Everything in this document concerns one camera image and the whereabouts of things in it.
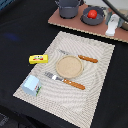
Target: wooden handle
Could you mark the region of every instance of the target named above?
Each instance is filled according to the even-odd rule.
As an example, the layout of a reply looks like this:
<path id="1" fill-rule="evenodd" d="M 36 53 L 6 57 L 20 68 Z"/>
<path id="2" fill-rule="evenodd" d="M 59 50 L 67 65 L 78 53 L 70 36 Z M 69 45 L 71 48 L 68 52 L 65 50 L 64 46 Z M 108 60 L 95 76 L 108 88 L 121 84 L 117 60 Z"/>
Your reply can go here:
<path id="1" fill-rule="evenodd" d="M 82 90 L 85 89 L 85 87 L 84 87 L 83 85 L 78 84 L 78 83 L 75 83 L 75 82 L 72 82 L 72 81 L 70 81 L 70 80 L 64 79 L 63 82 L 66 83 L 66 84 L 72 85 L 72 86 L 74 86 L 74 87 L 76 87 L 76 88 L 82 89 Z"/>
<path id="2" fill-rule="evenodd" d="M 82 59 L 82 60 L 87 60 L 87 61 L 90 61 L 90 62 L 93 62 L 93 63 L 97 63 L 98 62 L 97 59 L 89 58 L 89 57 L 86 57 L 86 56 L 78 55 L 78 57 L 80 59 Z"/>

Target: small box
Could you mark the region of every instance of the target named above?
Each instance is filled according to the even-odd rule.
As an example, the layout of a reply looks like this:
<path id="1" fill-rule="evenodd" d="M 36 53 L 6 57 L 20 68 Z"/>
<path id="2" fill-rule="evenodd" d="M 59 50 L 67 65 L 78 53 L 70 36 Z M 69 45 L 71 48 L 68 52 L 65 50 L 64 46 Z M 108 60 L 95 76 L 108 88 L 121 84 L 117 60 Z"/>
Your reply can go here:
<path id="1" fill-rule="evenodd" d="M 29 57 L 30 64 L 48 63 L 48 55 L 33 55 Z"/>
<path id="2" fill-rule="evenodd" d="M 37 96 L 39 90 L 41 89 L 41 83 L 35 76 L 28 76 L 26 80 L 21 85 L 23 91 L 32 96 Z"/>

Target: dark floor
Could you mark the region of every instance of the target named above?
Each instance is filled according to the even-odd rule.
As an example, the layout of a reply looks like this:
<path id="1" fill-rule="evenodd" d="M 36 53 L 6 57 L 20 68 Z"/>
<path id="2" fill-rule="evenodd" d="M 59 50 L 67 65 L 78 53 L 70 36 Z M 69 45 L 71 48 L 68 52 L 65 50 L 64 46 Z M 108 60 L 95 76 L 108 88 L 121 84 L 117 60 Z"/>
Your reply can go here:
<path id="1" fill-rule="evenodd" d="M 5 117 L 4 115 L 1 115 L 1 114 L 0 114 L 0 127 L 1 128 L 36 128 L 33 125 L 26 127 L 23 124 L 18 124 L 17 121 L 11 118 Z"/>

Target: black table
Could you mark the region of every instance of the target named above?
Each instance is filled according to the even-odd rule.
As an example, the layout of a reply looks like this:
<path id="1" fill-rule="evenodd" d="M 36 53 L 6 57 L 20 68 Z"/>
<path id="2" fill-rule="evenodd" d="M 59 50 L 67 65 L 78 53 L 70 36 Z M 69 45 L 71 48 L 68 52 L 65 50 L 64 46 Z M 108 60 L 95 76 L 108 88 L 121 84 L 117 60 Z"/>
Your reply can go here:
<path id="1" fill-rule="evenodd" d="M 77 128 L 13 97 L 34 65 L 29 56 L 43 54 L 59 31 L 115 45 L 91 128 L 128 127 L 128 44 L 48 24 L 54 0 L 22 0 L 0 15 L 0 105 L 51 128 Z"/>

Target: utensil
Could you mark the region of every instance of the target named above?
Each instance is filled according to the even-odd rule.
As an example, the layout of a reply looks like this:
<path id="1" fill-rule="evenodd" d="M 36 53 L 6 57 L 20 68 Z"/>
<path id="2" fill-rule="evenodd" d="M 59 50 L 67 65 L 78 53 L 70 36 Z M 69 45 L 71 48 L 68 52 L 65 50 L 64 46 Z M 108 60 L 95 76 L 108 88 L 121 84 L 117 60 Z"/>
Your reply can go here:
<path id="1" fill-rule="evenodd" d="M 87 17 L 88 12 L 90 10 L 96 10 L 97 11 L 97 17 L 95 19 Z M 104 17 L 105 17 L 105 15 L 104 15 L 104 11 L 102 8 L 100 8 L 100 7 L 88 7 L 86 9 L 84 9 L 84 11 L 83 11 L 82 20 L 84 23 L 89 24 L 89 25 L 98 25 L 98 24 L 103 22 Z"/>
<path id="2" fill-rule="evenodd" d="M 78 8 L 80 5 L 78 0 L 59 0 L 55 3 L 59 7 L 59 14 L 62 18 L 71 19 L 78 14 Z"/>
<path id="3" fill-rule="evenodd" d="M 63 78 L 75 78 L 83 72 L 83 63 L 76 56 L 66 55 L 56 62 L 56 71 Z"/>
<path id="4" fill-rule="evenodd" d="M 64 83 L 66 83 L 66 84 L 69 84 L 69 85 L 74 86 L 76 88 L 79 88 L 81 90 L 84 90 L 85 89 L 85 86 L 83 86 L 81 84 L 72 82 L 72 81 L 67 80 L 67 79 L 63 79 L 63 78 L 57 77 L 56 75 L 54 75 L 54 74 L 52 74 L 50 72 L 45 72 L 44 75 L 47 76 L 47 77 L 49 77 L 50 79 L 62 81 Z"/>
<path id="5" fill-rule="evenodd" d="M 63 50 L 60 50 L 60 49 L 58 49 L 58 51 L 61 52 L 61 53 L 63 53 L 63 54 L 66 54 L 66 55 L 74 55 L 74 56 L 77 56 L 77 57 L 79 57 L 82 60 L 90 61 L 90 62 L 93 62 L 93 63 L 97 63 L 98 62 L 97 59 L 93 59 L 93 58 L 89 58 L 89 57 L 86 57 L 86 56 L 69 53 L 69 52 L 66 52 L 66 51 L 63 51 Z"/>

